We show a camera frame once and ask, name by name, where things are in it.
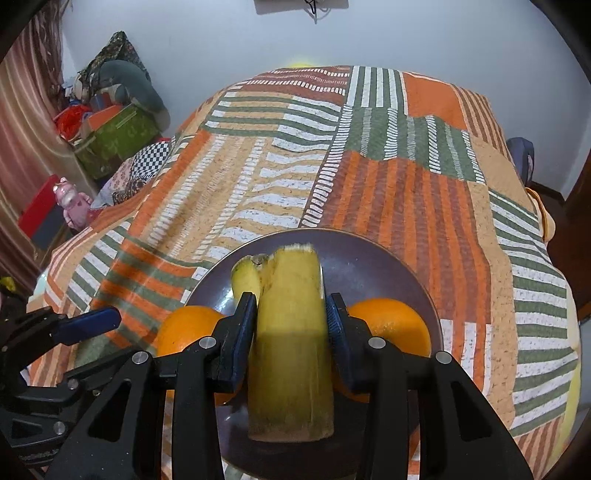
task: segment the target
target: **screw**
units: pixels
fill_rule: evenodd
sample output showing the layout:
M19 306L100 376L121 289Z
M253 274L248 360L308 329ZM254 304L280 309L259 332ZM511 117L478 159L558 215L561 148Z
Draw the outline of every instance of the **screw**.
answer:
M199 340L199 346L201 348L211 348L216 346L216 339L214 337L203 337Z
M442 350L441 352L437 352L435 354L435 360L437 360L440 364L447 365L448 363L451 363L452 356Z
M381 337L371 337L368 340L368 344L371 348L380 349L386 346L386 340Z
M62 421L57 421L53 424L53 431L56 435L64 435L66 432L66 424Z
M131 361L136 365L141 365L148 359L148 357L148 352L135 352L133 357L131 357Z

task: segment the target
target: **white wall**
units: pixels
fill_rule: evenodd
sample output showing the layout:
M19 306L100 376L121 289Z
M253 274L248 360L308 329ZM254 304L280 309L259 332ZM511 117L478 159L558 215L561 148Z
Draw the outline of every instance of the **white wall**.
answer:
M506 137L534 143L534 179L568 193L591 147L591 85L534 5L348 1L326 0L345 8L314 24L303 0L72 0L63 30L76 69L125 30L173 127L224 86L298 60L435 76L486 95Z

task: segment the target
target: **blanket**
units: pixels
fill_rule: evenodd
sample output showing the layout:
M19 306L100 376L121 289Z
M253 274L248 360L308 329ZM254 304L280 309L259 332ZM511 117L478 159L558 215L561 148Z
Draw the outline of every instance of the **blanket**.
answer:
M487 99L416 73L279 69L207 100L137 195L55 251L43 303L69 316L114 305L123 321L56 347L33 365L33 382L54 384L65 369L129 345L154 352L160 323L226 254L261 235L317 226L363 235L416 273L445 350L541 478L565 447L578 403L569 285L548 257ZM417 436L410 452L416 479ZM165 429L169 477L170 453Z

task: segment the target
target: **peeled banana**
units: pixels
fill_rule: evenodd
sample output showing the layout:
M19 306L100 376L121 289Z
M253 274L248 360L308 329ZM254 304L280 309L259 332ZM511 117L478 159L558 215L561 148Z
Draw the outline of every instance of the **peeled banana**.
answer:
M333 434L333 388L324 287L311 245L290 245L232 270L235 298L258 298L248 365L249 437L310 442Z

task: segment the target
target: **checkered fabric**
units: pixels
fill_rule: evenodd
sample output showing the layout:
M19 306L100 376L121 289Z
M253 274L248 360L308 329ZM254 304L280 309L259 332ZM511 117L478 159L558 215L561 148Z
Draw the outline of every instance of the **checkered fabric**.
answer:
M149 181L158 173L162 164L164 164L164 160L168 157L169 149L170 142L167 140L156 142L155 144L142 148L134 155L131 166L131 178Z

